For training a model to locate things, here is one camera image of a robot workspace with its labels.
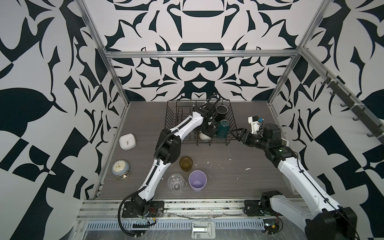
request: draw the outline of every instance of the gray wooden tabletop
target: gray wooden tabletop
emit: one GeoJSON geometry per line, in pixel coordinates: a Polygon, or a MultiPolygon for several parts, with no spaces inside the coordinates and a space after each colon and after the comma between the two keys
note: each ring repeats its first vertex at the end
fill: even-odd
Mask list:
{"type": "MultiPolygon", "coordinates": [[[[136,147],[122,150],[116,147],[106,174],[99,199],[123,199],[136,191],[144,182],[153,164],[153,153],[161,130],[164,129],[167,103],[132,102],[127,113],[121,135],[132,133],[136,147]],[[130,176],[116,180],[111,166],[124,159],[130,165],[130,176]]],[[[265,123],[274,123],[266,102],[232,102],[233,114],[238,128],[250,129],[248,117],[258,115],[265,123]]],[[[235,140],[225,144],[182,144],[179,159],[165,172],[155,198],[244,198],[260,197],[262,192],[278,190],[285,196],[292,196],[281,173],[259,149],[247,147],[235,140]],[[179,159],[189,156],[193,160],[192,170],[184,172],[179,159]],[[207,184],[202,192],[194,193],[189,184],[189,174],[201,170],[207,175],[207,184]],[[173,193],[167,187],[172,174],[181,174],[187,185],[180,193],[173,193]]]]}

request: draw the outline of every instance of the purple cup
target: purple cup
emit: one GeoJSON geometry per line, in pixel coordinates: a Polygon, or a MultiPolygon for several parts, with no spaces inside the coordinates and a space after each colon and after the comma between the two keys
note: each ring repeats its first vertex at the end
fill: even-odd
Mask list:
{"type": "Polygon", "coordinates": [[[201,192],[207,184],[207,176],[202,171],[195,170],[189,175],[188,182],[194,192],[201,192]]]}

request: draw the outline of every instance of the metal latch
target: metal latch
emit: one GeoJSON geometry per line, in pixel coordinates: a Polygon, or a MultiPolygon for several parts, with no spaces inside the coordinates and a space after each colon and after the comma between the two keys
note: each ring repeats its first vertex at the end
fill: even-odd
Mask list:
{"type": "Polygon", "coordinates": [[[192,234],[193,239],[214,239],[215,222],[213,221],[192,221],[192,234]]]}

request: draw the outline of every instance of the black wire dish rack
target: black wire dish rack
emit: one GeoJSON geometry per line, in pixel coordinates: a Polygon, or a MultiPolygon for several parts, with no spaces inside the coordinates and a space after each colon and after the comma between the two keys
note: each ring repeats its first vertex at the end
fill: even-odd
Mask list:
{"type": "MultiPolygon", "coordinates": [[[[228,112],[226,114],[225,119],[229,122],[230,128],[227,136],[223,138],[215,135],[210,140],[201,140],[199,137],[199,130],[197,127],[184,138],[184,140],[182,141],[182,144],[196,144],[196,146],[198,146],[199,144],[211,145],[212,143],[225,143],[225,145],[228,145],[229,142],[232,139],[234,139],[234,137],[231,135],[230,132],[231,130],[237,129],[237,127],[236,127],[235,117],[233,116],[231,101],[217,94],[216,96],[212,97],[210,103],[213,104],[217,100],[218,102],[215,104],[215,106],[225,105],[228,108],[228,112]]],[[[165,128],[171,129],[179,125],[184,119],[186,119],[190,114],[192,114],[192,109],[194,108],[194,106],[201,106],[205,102],[206,102],[205,100],[189,100],[189,99],[167,101],[165,128]]]]}

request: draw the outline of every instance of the black and white patterned wall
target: black and white patterned wall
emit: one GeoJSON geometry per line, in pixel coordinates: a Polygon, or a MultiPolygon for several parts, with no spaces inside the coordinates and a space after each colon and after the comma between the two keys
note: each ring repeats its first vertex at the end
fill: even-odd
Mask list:
{"type": "MultiPolygon", "coordinates": [[[[321,0],[86,0],[108,51],[296,49],[321,0]]],[[[267,100],[288,57],[114,59],[131,101],[267,100]]]]}
{"type": "MultiPolygon", "coordinates": [[[[381,0],[335,0],[308,44],[379,118],[384,5],[381,0]]],[[[384,146],[301,58],[273,103],[294,151],[316,181],[358,216],[361,239],[384,237],[384,146]]]]}
{"type": "Polygon", "coordinates": [[[73,0],[0,7],[1,239],[68,238],[124,102],[73,0]]]}

